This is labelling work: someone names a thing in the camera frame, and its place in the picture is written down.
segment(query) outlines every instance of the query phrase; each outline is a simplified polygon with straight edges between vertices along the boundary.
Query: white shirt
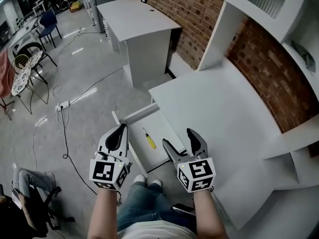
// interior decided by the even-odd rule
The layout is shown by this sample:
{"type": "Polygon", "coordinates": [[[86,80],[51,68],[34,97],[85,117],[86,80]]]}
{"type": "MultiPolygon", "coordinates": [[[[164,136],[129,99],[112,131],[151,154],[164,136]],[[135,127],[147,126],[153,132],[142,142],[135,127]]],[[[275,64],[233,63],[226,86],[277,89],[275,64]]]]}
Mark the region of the white shirt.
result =
{"type": "Polygon", "coordinates": [[[166,221],[138,222],[118,233],[119,239],[196,239],[187,228],[166,221]]]}

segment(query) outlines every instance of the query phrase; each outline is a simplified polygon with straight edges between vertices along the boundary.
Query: extension cord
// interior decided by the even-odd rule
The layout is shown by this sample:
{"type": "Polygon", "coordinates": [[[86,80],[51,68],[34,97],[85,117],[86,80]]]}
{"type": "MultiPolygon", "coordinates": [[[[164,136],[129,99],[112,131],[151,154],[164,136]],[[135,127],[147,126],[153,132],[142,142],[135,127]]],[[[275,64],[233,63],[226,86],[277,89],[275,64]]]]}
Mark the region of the extension cord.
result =
{"type": "Polygon", "coordinates": [[[56,113],[61,111],[61,106],[63,107],[63,109],[65,109],[65,108],[68,108],[70,106],[70,103],[69,103],[69,101],[65,101],[65,102],[63,102],[61,104],[56,105],[55,106],[55,112],[56,113]]]}

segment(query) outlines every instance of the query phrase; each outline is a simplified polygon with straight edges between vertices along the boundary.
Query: blue chair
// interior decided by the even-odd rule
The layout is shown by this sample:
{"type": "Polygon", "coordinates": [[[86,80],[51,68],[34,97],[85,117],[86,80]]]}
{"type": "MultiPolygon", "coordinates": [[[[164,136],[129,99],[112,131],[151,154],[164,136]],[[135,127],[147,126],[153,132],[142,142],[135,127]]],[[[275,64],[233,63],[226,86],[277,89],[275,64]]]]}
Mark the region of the blue chair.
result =
{"type": "Polygon", "coordinates": [[[54,30],[54,28],[56,28],[61,39],[62,39],[62,37],[61,37],[61,34],[60,34],[59,29],[57,27],[58,22],[56,20],[56,17],[54,15],[54,12],[52,9],[44,12],[44,14],[42,15],[42,18],[40,19],[40,24],[44,26],[44,30],[41,32],[41,34],[39,34],[39,39],[40,39],[40,42],[42,44],[44,51],[46,51],[46,50],[44,48],[44,45],[42,43],[41,38],[45,37],[47,35],[50,35],[53,46],[54,46],[54,48],[56,48],[54,41],[53,41],[53,38],[52,38],[52,35],[51,35],[51,32],[54,30]]]}

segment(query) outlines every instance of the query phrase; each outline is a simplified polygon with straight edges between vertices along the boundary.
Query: hand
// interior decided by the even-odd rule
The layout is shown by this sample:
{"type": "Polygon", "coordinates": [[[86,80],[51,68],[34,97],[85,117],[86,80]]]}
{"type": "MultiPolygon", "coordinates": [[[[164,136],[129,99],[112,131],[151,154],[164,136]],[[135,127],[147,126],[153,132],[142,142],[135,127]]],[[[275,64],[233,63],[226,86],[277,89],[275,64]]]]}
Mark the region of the hand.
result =
{"type": "Polygon", "coordinates": [[[25,196],[23,194],[19,194],[19,200],[22,206],[25,206],[25,196]]]}

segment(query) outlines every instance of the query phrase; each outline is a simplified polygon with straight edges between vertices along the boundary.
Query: shoe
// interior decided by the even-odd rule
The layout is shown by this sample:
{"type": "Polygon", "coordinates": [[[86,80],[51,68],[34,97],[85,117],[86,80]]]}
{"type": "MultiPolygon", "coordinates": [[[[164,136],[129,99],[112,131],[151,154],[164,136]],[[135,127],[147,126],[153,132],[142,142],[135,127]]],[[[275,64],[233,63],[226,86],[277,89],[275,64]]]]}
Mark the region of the shoe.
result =
{"type": "Polygon", "coordinates": [[[55,186],[55,177],[54,177],[54,174],[53,173],[47,173],[47,172],[44,172],[44,174],[50,178],[50,181],[52,182],[53,184],[53,188],[55,189],[56,186],[55,186]]]}
{"type": "Polygon", "coordinates": [[[138,176],[135,177],[134,183],[137,182],[137,181],[145,183],[146,182],[146,178],[145,178],[144,175],[139,174],[138,176]]]}
{"type": "Polygon", "coordinates": [[[156,183],[157,185],[159,185],[160,187],[161,187],[161,181],[159,181],[159,180],[155,180],[155,181],[153,181],[152,183],[156,183]]]}

